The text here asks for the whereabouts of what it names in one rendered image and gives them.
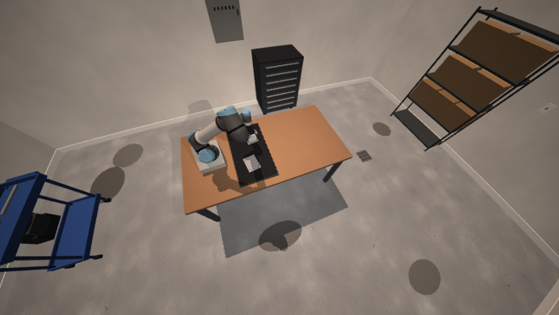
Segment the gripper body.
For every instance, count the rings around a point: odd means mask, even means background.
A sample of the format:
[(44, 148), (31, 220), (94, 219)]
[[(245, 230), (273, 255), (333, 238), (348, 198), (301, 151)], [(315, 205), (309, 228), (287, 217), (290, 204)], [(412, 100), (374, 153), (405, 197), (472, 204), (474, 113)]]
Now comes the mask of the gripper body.
[[(250, 126), (252, 126), (252, 124), (251, 124)], [(253, 127), (250, 127), (250, 126), (249, 126), (249, 128), (246, 127), (246, 129), (248, 130), (248, 132), (250, 133), (250, 135), (255, 134), (254, 128), (253, 128)]]

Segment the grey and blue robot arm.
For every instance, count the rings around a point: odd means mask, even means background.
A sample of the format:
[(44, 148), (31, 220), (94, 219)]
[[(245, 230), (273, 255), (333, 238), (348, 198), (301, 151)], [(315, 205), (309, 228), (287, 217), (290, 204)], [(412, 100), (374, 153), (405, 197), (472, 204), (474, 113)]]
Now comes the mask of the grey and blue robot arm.
[(218, 134), (228, 132), (234, 141), (241, 144), (246, 143), (251, 138), (250, 133), (246, 129), (247, 126), (252, 124), (249, 109), (243, 109), (239, 115), (234, 107), (228, 107), (218, 111), (217, 116), (215, 121), (209, 126), (203, 130), (194, 130), (187, 136), (189, 143), (198, 154), (199, 160), (206, 164), (215, 161), (219, 157), (219, 149), (215, 145), (209, 145), (210, 139)]

